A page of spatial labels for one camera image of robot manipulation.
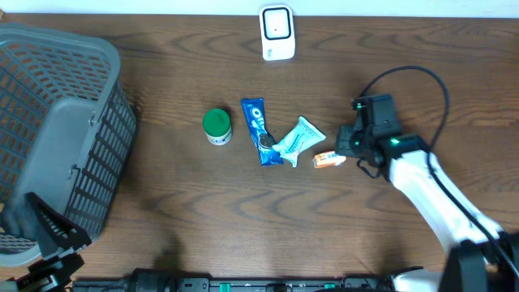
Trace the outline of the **small orange snack box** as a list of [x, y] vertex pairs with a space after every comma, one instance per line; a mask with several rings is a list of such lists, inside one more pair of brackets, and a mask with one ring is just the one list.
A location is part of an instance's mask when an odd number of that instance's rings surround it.
[[313, 166], [316, 169], [326, 168], [329, 166], [339, 166], [339, 165], [343, 164], [345, 161], [346, 161], [345, 156], [338, 155], [334, 151], [328, 151], [328, 152], [322, 152], [322, 153], [316, 154], [312, 159]]

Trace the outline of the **white mint tissue pack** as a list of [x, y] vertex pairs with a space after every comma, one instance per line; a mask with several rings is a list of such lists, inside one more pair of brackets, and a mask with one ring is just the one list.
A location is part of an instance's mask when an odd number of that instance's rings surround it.
[[326, 139], [326, 135], [305, 117], [300, 116], [296, 126], [272, 148], [277, 151], [281, 158], [287, 160], [296, 167], [298, 156], [315, 144]]

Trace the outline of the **grey plastic mesh basket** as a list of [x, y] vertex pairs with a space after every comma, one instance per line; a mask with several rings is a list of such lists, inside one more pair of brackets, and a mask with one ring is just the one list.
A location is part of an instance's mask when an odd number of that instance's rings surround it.
[[41, 253], [25, 196], [96, 239], [136, 135], [108, 42], [22, 24], [1, 26], [1, 263]]

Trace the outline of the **blue Oreo cookie pack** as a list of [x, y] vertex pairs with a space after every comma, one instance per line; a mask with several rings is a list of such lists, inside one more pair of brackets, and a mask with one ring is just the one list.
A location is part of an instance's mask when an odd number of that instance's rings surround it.
[[266, 127], [264, 99], [243, 98], [241, 107], [253, 143], [262, 166], [282, 165], [280, 153], [273, 149], [276, 143]]

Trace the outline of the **green lid white jar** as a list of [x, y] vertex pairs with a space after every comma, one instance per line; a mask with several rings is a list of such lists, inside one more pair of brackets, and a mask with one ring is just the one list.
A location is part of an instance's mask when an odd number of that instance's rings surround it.
[[213, 145], [222, 146], [232, 139], [230, 117], [223, 109], [209, 110], [203, 117], [203, 129]]

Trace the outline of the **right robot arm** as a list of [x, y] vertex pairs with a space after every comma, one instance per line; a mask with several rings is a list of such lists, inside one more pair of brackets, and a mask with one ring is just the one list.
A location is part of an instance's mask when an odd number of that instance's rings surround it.
[[433, 230], [448, 255], [444, 271], [408, 268], [388, 276], [395, 291], [516, 291], [518, 237], [479, 211], [441, 168], [426, 142], [405, 135], [393, 98], [359, 97], [351, 102], [354, 125], [337, 135], [336, 152], [357, 159], [371, 178], [401, 191]]

